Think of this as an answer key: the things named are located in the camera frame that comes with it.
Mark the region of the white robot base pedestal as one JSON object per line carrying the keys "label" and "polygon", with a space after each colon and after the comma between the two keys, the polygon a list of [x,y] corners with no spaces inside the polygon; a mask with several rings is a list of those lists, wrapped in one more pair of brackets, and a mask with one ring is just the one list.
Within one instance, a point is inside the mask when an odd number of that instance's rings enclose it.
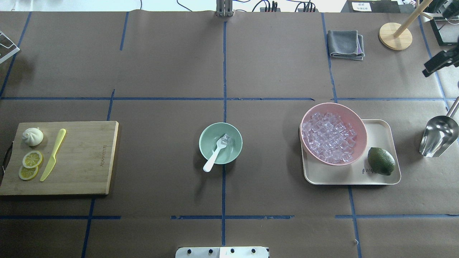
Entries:
{"label": "white robot base pedestal", "polygon": [[242,247],[182,247],[176,258],[269,258],[269,248],[261,246]]}

